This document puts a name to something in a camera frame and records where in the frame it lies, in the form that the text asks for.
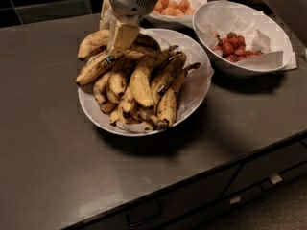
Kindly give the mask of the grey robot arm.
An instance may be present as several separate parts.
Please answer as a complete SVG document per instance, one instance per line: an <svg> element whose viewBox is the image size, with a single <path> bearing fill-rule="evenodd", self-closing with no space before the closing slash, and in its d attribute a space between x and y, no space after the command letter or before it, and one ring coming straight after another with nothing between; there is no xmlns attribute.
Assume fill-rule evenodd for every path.
<svg viewBox="0 0 307 230"><path fill-rule="evenodd" d="M307 0L262 0L307 47ZM137 25L140 17L150 14L158 0L104 0L100 28L112 29L110 19Z"/></svg>

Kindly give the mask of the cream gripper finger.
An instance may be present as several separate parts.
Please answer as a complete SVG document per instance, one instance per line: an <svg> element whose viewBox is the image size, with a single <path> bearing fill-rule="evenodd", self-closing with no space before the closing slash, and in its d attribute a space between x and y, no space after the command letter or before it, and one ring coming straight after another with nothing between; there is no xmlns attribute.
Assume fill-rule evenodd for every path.
<svg viewBox="0 0 307 230"><path fill-rule="evenodd" d="M110 19L109 43L106 52L109 56L118 58L131 46L139 34L140 28L134 23L124 23L116 17Z"/></svg>
<svg viewBox="0 0 307 230"><path fill-rule="evenodd" d="M109 0L103 0L101 14L100 14L100 28L108 29L110 23L110 17L112 14L112 7Z"/></svg>

